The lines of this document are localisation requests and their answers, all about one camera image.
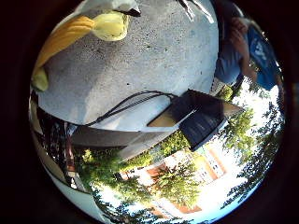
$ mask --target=sky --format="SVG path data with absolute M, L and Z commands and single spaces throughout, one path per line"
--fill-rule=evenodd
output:
M 252 96 L 252 94 L 246 91 L 247 87 L 248 85 L 245 83 L 242 96 L 235 99 L 234 103 L 236 104 L 237 102 L 240 105 L 250 105 L 250 107 L 253 107 L 253 122 L 257 123 L 258 126 L 263 126 L 263 123 L 265 122 L 263 119 L 263 113 L 268 109 L 268 100 L 261 100 L 258 96 Z M 278 95 L 278 89 L 273 88 L 269 93 L 271 101 L 275 102 Z M 223 209 L 221 209 L 221 207 L 228 199 L 227 194 L 230 189 L 247 181 L 246 178 L 236 177 L 242 170 L 242 167 L 236 165 L 233 154 L 222 151 L 222 143 L 219 141 L 219 139 L 216 138 L 212 142 L 209 142 L 209 144 L 214 148 L 220 157 L 222 163 L 227 169 L 227 173 L 221 178 L 202 188 L 202 191 L 199 195 L 198 205 L 203 210 L 197 213 L 188 214 L 186 216 L 187 219 L 193 219 L 194 223 L 214 218 L 219 219 L 235 210 L 239 206 L 239 203 L 237 202 L 238 199 Z M 111 189 L 105 189 L 104 192 L 102 192 L 103 201 L 110 202 L 114 206 L 118 206 L 120 201 L 114 197 L 112 199 L 111 195 L 113 195 L 113 191 Z M 137 203 L 135 206 L 132 206 L 130 210 L 133 212 L 142 208 L 143 206 Z

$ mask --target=fisheye lens view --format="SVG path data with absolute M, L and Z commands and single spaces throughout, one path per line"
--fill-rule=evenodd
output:
M 283 68 L 228 0 L 84 0 L 31 77 L 36 152 L 103 223 L 212 223 L 263 182 L 283 136 Z

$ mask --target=bush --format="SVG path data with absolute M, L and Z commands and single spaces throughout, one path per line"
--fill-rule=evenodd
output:
M 189 148 L 190 144 L 180 130 L 169 135 L 161 143 L 161 151 L 165 157 L 168 157 L 185 147 Z
M 122 163 L 121 171 L 133 170 L 135 167 L 149 166 L 152 162 L 152 156 L 149 151 L 143 152 L 142 154 L 131 158 L 129 161 Z

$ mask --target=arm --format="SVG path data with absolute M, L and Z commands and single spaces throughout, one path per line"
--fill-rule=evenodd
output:
M 242 75 L 245 77 L 249 77 L 252 81 L 255 82 L 257 78 L 257 74 L 249 66 L 249 46 L 244 36 L 241 34 L 241 32 L 238 29 L 232 28 L 230 41 L 233 44 L 235 50 L 237 50 L 242 56 L 242 59 L 240 61 L 240 68 L 241 68 Z

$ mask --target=yellow object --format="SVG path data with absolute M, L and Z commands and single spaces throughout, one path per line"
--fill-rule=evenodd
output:
M 31 83 L 39 91 L 45 91 L 48 88 L 48 77 L 43 67 L 40 67 L 36 70 L 32 76 Z
M 32 85 L 40 91 L 48 88 L 47 74 L 43 65 L 58 52 L 74 44 L 89 32 L 105 41 L 117 41 L 126 37 L 129 16 L 117 11 L 106 11 L 93 20 L 79 16 L 58 27 L 46 40 L 39 52 L 33 72 Z
M 76 17 L 58 27 L 41 49 L 36 61 L 36 69 L 44 65 L 50 57 L 85 36 L 93 27 L 94 21 L 84 16 Z
M 124 39 L 128 32 L 129 16 L 117 11 L 107 11 L 94 19 L 93 34 L 105 41 Z

